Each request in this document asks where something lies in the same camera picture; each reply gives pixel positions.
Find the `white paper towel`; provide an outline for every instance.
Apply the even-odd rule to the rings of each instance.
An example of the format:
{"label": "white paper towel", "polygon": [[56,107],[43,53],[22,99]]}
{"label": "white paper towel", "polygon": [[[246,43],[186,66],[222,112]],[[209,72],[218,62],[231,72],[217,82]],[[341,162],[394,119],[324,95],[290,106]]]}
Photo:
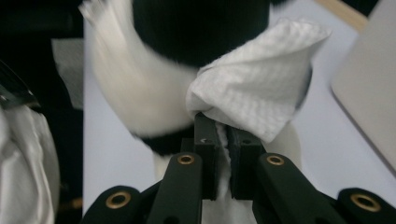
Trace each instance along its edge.
{"label": "white paper towel", "polygon": [[188,110],[271,142],[303,100],[311,57],[329,35],[309,21],[280,20],[203,67],[190,85]]}

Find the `paper towel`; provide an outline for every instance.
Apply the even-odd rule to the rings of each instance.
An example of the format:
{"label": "paper towel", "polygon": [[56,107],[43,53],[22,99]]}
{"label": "paper towel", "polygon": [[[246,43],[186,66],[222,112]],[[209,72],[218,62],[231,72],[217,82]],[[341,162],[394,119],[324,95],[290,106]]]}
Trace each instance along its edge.
{"label": "paper towel", "polygon": [[201,68],[189,87],[187,109],[271,142],[304,99],[311,57],[329,35],[313,22],[280,20]]}

